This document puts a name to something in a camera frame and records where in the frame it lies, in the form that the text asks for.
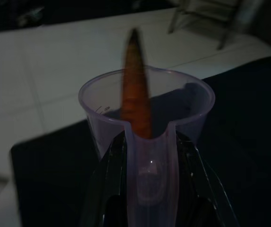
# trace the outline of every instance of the orange carrot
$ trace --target orange carrot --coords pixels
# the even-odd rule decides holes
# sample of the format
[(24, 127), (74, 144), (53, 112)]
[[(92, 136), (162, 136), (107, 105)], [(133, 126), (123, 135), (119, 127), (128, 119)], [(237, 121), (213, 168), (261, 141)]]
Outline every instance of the orange carrot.
[(132, 130), (144, 139), (152, 138), (151, 109), (147, 79), (139, 36), (133, 29), (125, 56), (121, 119), (131, 123)]

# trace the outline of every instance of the white tile floor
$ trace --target white tile floor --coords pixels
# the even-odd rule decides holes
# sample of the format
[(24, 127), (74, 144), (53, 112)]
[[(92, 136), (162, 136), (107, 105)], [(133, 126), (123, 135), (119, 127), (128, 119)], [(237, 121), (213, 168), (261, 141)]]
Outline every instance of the white tile floor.
[[(271, 47), (236, 35), (218, 40), (178, 29), (168, 35), (173, 10), (87, 20), (0, 33), (0, 173), (11, 176), (9, 149), (22, 140), (80, 121), (77, 93), (89, 79), (122, 67), (128, 30), (142, 30), (148, 65), (201, 79), (271, 56)], [(0, 195), (0, 227), (18, 227), (14, 187)]]

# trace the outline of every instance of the plastic measuring cup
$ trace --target plastic measuring cup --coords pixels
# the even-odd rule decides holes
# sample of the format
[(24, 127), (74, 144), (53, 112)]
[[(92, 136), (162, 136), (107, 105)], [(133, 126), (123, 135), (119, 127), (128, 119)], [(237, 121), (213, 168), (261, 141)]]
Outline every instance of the plastic measuring cup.
[(203, 81), (176, 71), (146, 67), (154, 139), (133, 133), (119, 120), (122, 70), (98, 76), (79, 92), (101, 159), (123, 130), (127, 141), (127, 214), (129, 227), (172, 227), (178, 204), (179, 171), (175, 130), (194, 143), (215, 95)]

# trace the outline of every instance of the dark table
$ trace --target dark table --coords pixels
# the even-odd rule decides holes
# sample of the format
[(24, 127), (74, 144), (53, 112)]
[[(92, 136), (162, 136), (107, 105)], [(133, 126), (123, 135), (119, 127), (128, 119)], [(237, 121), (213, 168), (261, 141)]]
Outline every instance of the dark table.
[[(271, 58), (206, 78), (216, 102), (198, 149), (242, 227), (271, 226)], [(11, 150), (24, 227), (76, 227), (98, 164), (87, 121)]]

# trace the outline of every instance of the measurement marking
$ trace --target measurement marking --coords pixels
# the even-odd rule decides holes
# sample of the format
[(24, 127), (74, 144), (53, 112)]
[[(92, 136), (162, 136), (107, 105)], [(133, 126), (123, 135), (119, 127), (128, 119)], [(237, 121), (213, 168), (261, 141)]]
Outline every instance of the measurement marking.
[(96, 111), (98, 111), (102, 106), (100, 106)]

